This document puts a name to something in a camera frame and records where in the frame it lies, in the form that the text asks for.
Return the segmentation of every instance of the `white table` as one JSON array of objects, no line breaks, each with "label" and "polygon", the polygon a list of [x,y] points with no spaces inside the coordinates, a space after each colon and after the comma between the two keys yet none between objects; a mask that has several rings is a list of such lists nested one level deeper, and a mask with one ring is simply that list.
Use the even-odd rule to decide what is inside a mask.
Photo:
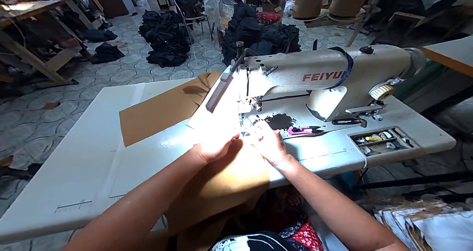
[{"label": "white table", "polygon": [[[119,148],[118,112],[188,80],[103,88],[0,219],[0,243],[81,228],[187,151],[195,141],[187,120]],[[383,121],[371,120],[368,128],[352,127],[319,137],[287,140],[289,152],[311,171],[324,175],[396,161],[367,159],[347,137],[351,133],[397,125],[416,140],[424,153],[455,145],[451,136],[394,97],[385,102],[388,106],[383,110]],[[304,126],[303,119],[298,122]],[[117,149],[121,151],[116,157]],[[271,187],[287,184],[269,163],[268,167]],[[101,206],[104,195],[105,204]]]}]

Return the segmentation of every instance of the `black fabric pile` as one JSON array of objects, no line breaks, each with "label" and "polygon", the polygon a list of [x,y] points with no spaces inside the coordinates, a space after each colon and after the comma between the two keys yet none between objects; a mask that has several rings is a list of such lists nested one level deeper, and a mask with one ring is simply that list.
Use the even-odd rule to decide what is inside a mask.
[{"label": "black fabric pile", "polygon": [[122,57],[125,57],[125,54],[123,54],[116,46],[104,42],[102,45],[95,48],[95,54],[91,56],[89,60],[93,64],[102,64],[115,61]]},{"label": "black fabric pile", "polygon": [[173,11],[145,11],[138,32],[153,49],[146,57],[148,63],[178,67],[187,60],[191,48],[186,27],[179,26],[181,21],[182,17]]},{"label": "black fabric pile", "polygon": [[295,25],[261,25],[254,7],[239,3],[234,8],[222,43],[223,63],[227,66],[237,55],[237,41],[243,41],[245,48],[261,55],[301,51],[299,29]]},{"label": "black fabric pile", "polygon": [[90,42],[103,42],[117,38],[117,35],[110,30],[84,30],[82,35]]}]

